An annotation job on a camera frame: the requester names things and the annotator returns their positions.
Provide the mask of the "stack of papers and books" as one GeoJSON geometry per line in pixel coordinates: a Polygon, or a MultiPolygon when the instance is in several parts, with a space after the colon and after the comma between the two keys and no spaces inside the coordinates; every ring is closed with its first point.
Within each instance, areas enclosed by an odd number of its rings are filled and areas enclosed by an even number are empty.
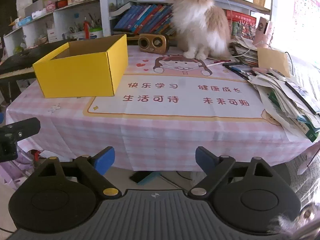
{"type": "Polygon", "coordinates": [[[292,74],[285,77],[272,68],[260,68],[257,47],[251,40],[236,37],[229,45],[233,66],[250,74],[248,81],[257,91],[266,113],[279,123],[288,136],[319,141],[319,98],[303,86],[292,74]]]}

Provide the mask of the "row of leaning books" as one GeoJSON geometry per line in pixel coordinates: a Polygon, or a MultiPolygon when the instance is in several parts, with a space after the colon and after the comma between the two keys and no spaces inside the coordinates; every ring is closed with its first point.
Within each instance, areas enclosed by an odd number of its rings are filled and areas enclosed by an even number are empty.
{"type": "Polygon", "coordinates": [[[129,9],[120,14],[112,29],[115,34],[176,35],[176,30],[171,22],[171,5],[161,3],[127,3],[127,5],[129,9]]]}

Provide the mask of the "black pen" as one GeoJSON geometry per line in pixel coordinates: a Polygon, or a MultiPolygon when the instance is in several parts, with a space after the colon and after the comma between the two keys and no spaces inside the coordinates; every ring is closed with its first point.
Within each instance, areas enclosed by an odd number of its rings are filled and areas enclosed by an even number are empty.
{"type": "Polygon", "coordinates": [[[225,67],[230,67],[230,66],[238,66],[238,65],[242,65],[241,62],[225,62],[222,64],[225,67]]]}

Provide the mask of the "pink card with portrait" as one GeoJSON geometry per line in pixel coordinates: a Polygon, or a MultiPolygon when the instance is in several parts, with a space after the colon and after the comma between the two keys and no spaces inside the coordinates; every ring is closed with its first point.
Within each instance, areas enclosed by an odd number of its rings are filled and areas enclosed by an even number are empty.
{"type": "Polygon", "coordinates": [[[267,48],[271,43],[272,35],[273,35],[272,22],[270,20],[267,20],[261,17],[255,31],[253,45],[255,45],[256,47],[267,48]]]}

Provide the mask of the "fluffy orange white cat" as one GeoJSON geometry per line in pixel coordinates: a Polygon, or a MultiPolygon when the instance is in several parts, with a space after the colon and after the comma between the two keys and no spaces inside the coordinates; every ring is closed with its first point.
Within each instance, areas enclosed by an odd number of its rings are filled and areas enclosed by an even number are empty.
{"type": "Polygon", "coordinates": [[[214,0],[167,0],[171,22],[184,57],[205,60],[209,55],[229,57],[231,39],[227,16],[214,0]]]}

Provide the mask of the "red packaged box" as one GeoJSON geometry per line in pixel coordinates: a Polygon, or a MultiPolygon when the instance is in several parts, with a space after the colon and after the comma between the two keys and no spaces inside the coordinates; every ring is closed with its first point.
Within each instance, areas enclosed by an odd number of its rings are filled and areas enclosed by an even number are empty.
{"type": "Polygon", "coordinates": [[[224,9],[224,12],[229,23],[237,22],[241,24],[250,25],[252,27],[255,27],[256,25],[257,19],[248,14],[244,14],[238,11],[226,10],[226,9],[224,9]]]}

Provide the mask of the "pen holder cup green lid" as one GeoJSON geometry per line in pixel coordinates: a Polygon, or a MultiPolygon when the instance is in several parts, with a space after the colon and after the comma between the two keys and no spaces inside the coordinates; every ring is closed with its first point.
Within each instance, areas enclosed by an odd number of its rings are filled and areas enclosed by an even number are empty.
{"type": "Polygon", "coordinates": [[[90,39],[102,38],[102,37],[103,37],[103,29],[101,27],[89,29],[90,39]]]}

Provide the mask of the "brown paper envelope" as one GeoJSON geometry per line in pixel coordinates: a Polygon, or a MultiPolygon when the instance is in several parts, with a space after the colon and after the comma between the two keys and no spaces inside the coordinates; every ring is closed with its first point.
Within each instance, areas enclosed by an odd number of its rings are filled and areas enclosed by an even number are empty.
{"type": "Polygon", "coordinates": [[[272,68],[281,72],[285,77],[290,77],[289,62],[285,53],[278,50],[258,47],[257,54],[260,68],[272,68]]]}

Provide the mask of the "wooden retro speaker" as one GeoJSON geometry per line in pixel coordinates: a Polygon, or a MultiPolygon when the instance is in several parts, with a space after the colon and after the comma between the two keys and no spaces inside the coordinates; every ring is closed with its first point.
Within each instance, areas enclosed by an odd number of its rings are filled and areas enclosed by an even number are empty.
{"type": "Polygon", "coordinates": [[[140,34],[138,46],[141,51],[164,55],[169,50],[169,38],[161,34],[140,34]]]}

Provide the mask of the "yellow cardboard box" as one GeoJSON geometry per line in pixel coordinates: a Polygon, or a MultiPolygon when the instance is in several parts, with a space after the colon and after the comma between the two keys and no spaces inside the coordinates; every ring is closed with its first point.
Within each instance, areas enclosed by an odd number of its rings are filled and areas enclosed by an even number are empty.
{"type": "Polygon", "coordinates": [[[67,42],[33,64],[45,98],[114,96],[129,64],[127,36],[67,42]]]}

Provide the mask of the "pink checked desk mat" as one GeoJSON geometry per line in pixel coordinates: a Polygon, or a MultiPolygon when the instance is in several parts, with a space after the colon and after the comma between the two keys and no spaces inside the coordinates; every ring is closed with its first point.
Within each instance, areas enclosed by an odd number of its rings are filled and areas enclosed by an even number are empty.
{"type": "Polygon", "coordinates": [[[257,91],[220,64],[207,60],[179,72],[160,70],[179,58],[129,47],[129,65],[115,96],[47,99],[33,82],[6,111],[7,123],[36,117],[40,132],[20,142],[25,151],[75,158],[107,146],[114,165],[128,170],[196,171],[195,150],[238,161],[262,157],[270,165],[313,154],[319,144],[287,135],[265,111],[257,91]]]}

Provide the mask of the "blue pen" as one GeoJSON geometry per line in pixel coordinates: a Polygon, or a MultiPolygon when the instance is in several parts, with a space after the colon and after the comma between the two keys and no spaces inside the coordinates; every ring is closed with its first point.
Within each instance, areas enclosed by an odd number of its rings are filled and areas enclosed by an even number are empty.
{"type": "Polygon", "coordinates": [[[233,66],[226,66],[226,68],[231,70],[232,72],[240,75],[240,76],[243,76],[243,77],[246,77],[246,78],[250,77],[250,74],[248,74],[247,72],[244,72],[243,70],[240,70],[240,69],[235,68],[233,66]]]}

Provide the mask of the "black keyboard piano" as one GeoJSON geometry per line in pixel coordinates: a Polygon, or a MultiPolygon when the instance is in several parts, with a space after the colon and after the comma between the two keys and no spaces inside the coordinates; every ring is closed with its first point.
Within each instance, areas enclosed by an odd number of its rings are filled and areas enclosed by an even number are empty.
{"type": "Polygon", "coordinates": [[[74,40],[75,39],[67,39],[43,44],[9,57],[3,64],[1,64],[1,83],[35,78],[36,75],[35,70],[33,69],[33,64],[36,61],[54,51],[56,48],[59,48],[63,44],[74,40]]]}

